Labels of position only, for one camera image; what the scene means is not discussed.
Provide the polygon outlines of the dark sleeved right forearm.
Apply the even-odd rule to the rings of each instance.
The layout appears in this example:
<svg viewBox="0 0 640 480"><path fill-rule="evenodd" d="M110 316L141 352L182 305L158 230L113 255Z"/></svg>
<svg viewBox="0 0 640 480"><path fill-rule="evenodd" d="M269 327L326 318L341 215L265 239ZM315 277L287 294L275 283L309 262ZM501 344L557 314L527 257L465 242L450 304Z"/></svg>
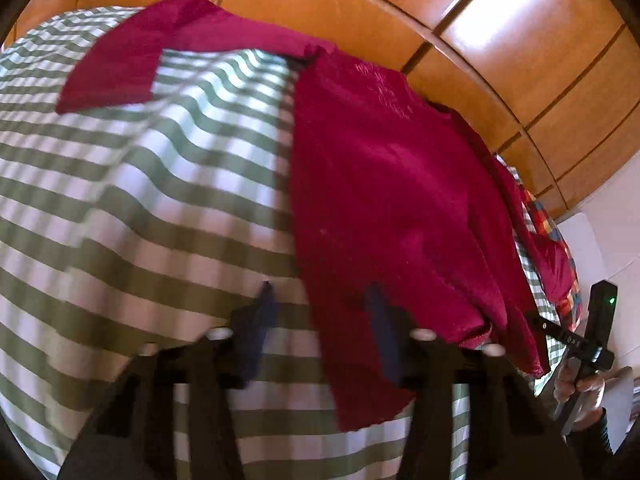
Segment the dark sleeved right forearm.
<svg viewBox="0 0 640 480"><path fill-rule="evenodd" d="M589 425L573 430L566 440L578 461L582 478L605 479L608 476L614 453L608 437L605 408L594 411Z"/></svg>

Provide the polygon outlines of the person's right hand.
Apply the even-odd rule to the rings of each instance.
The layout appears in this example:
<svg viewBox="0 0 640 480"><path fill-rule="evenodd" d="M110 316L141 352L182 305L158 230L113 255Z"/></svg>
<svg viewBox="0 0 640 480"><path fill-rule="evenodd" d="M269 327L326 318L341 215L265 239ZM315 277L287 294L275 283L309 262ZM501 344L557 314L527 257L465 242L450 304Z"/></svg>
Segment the person's right hand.
<svg viewBox="0 0 640 480"><path fill-rule="evenodd" d="M608 434L613 440L621 439L631 419L634 371L625 366L614 372L580 377L581 365L576 358L565 359L553 384L560 414L568 413L561 424L564 434L585 430L606 413Z"/></svg>

